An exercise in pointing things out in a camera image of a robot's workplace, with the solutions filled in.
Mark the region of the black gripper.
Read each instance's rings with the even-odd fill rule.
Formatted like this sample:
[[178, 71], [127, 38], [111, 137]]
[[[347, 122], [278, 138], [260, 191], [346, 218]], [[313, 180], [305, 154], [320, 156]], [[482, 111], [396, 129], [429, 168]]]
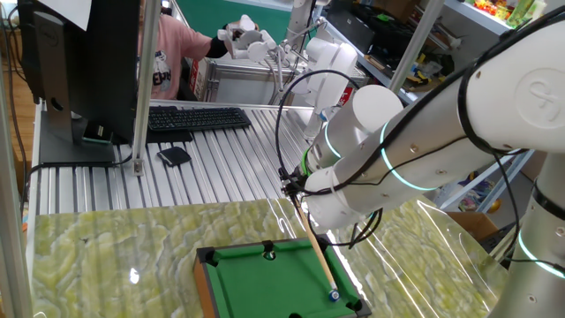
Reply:
[[279, 170], [279, 179], [282, 182], [282, 193], [291, 197], [292, 195], [297, 195], [305, 190], [305, 183], [307, 180], [306, 174], [301, 170], [294, 170], [288, 175], [283, 170]]

